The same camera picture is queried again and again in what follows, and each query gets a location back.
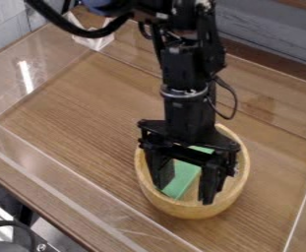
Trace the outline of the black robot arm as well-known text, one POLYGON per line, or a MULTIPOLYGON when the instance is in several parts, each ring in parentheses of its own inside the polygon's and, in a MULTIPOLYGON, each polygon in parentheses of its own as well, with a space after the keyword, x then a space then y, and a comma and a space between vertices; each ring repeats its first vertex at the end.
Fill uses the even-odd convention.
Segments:
POLYGON ((140 148, 154 185, 165 188, 178 159, 201 167, 198 200, 209 205, 236 174, 241 145, 217 129, 217 88, 227 87, 219 73, 227 50, 217 30, 215 0, 168 0, 140 4, 168 17, 149 20, 150 39, 162 69, 165 118, 138 122, 140 148))

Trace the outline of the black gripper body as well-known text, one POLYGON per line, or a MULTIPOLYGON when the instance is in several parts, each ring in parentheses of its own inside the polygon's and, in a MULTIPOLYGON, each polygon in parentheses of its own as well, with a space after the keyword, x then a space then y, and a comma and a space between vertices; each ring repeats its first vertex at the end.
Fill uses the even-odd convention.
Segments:
POLYGON ((162 87, 165 119, 141 120, 140 148, 160 150, 170 158, 205 166, 217 160, 228 176, 236 174, 241 145, 219 132, 216 127, 216 86, 201 90, 176 90, 162 87))

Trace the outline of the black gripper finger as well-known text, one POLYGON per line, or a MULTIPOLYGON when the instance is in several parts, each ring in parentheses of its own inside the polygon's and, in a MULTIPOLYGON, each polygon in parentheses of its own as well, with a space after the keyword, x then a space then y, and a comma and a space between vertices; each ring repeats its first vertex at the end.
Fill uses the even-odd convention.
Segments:
POLYGON ((164 190, 176 177, 174 161, 160 150, 146 150, 145 157, 153 184, 164 190))
POLYGON ((223 191, 227 176, 227 168, 217 160, 211 160, 201 168, 198 199, 205 205, 213 204, 216 194, 223 191))

